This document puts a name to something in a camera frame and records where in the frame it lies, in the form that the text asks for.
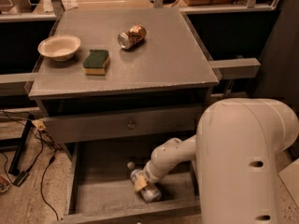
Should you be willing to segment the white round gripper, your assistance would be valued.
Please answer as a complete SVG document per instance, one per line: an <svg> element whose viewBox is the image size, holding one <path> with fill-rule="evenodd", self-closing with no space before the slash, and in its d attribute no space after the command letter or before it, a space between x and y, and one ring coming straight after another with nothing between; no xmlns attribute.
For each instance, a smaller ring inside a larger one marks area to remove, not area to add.
<svg viewBox="0 0 299 224"><path fill-rule="evenodd" d="M164 170L155 165L153 161L148 161L143 168L143 171L148 180L143 175L140 175L134 183L136 192L139 192L145 188L149 182L158 183L165 177Z"/></svg>

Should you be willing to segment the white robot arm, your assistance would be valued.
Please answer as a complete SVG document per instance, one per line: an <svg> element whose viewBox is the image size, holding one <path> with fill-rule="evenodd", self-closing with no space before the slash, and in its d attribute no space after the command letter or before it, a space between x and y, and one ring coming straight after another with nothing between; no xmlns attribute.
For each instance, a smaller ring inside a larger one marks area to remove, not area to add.
<svg viewBox="0 0 299 224"><path fill-rule="evenodd" d="M196 135L156 147L135 189L194 160L203 224L282 224L276 153L298 136L298 118L273 99L230 98L211 105Z"/></svg>

